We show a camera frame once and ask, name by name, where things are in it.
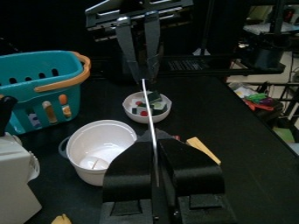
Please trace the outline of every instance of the dark background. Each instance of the dark background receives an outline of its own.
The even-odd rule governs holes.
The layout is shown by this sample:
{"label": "dark background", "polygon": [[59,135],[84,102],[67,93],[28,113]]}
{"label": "dark background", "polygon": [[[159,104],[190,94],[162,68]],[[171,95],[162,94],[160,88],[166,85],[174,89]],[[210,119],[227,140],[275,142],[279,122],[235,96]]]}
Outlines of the dark background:
{"label": "dark background", "polygon": [[[72,50],[87,56],[108,56],[116,41],[96,43],[85,28],[85,9],[99,0],[1,1],[0,38],[23,51]],[[208,0],[194,1],[194,23],[163,32],[166,54],[192,53],[202,44]],[[231,52],[248,14],[250,0],[216,0],[210,50]]]}

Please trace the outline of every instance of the white appliance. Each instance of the white appliance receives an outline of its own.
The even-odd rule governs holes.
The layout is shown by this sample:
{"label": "white appliance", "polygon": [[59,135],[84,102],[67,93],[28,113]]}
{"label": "white appliance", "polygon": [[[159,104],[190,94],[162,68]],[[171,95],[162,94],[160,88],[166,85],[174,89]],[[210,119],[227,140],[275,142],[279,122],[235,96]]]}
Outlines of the white appliance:
{"label": "white appliance", "polygon": [[21,224],[40,211],[41,204],[27,185],[40,173],[35,155],[16,136],[0,136],[0,224]]}

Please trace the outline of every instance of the black tabletop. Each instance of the black tabletop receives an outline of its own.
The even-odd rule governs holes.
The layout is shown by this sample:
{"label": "black tabletop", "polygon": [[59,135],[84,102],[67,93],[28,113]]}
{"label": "black tabletop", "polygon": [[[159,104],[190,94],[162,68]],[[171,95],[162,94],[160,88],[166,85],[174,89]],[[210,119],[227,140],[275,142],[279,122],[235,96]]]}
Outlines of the black tabletop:
{"label": "black tabletop", "polygon": [[[155,127],[182,141],[198,137],[220,159],[238,223],[299,223],[298,158],[227,84],[214,77],[163,77],[155,85],[172,100],[171,114]],[[119,120],[143,135],[147,125],[133,122],[121,106],[137,91],[132,84],[87,80],[77,117],[20,136],[41,165],[39,178],[29,182],[41,211],[25,223],[51,223],[60,214],[73,224],[99,223],[101,188],[80,179],[59,144],[97,120]]]}

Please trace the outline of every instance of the basket handle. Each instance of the basket handle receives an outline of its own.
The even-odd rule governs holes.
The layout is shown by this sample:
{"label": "basket handle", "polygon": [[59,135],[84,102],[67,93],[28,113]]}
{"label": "basket handle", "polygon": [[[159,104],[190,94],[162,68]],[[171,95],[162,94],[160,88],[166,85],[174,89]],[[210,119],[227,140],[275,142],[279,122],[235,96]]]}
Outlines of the basket handle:
{"label": "basket handle", "polygon": [[79,58],[79,61],[84,63],[84,66],[83,66],[84,69],[81,74],[68,80],[57,81],[52,84],[36,87],[33,89],[35,92],[40,93],[40,92],[53,90],[56,88],[67,88],[67,87],[75,86],[80,84],[89,77],[89,69],[91,69],[89,58],[79,54],[77,52],[72,52],[72,53]]}

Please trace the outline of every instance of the small white bowl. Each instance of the small white bowl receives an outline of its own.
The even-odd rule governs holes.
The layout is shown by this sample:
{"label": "small white bowl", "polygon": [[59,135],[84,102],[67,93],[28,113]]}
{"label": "small white bowl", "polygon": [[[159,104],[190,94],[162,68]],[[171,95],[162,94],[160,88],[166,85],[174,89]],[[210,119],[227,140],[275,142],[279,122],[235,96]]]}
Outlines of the small white bowl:
{"label": "small white bowl", "polygon": [[92,122],[73,133],[67,144],[67,155],[87,183],[103,186],[108,165],[135,141],[132,128],[113,120]]}
{"label": "small white bowl", "polygon": [[[132,113],[132,100],[143,97],[144,92],[137,92],[131,94],[123,102],[127,116],[137,123],[148,123],[148,116],[140,116]],[[154,115],[154,123],[159,123],[170,115],[171,112],[172,102],[163,94],[162,97],[163,101],[167,103],[167,110],[160,115]]]}

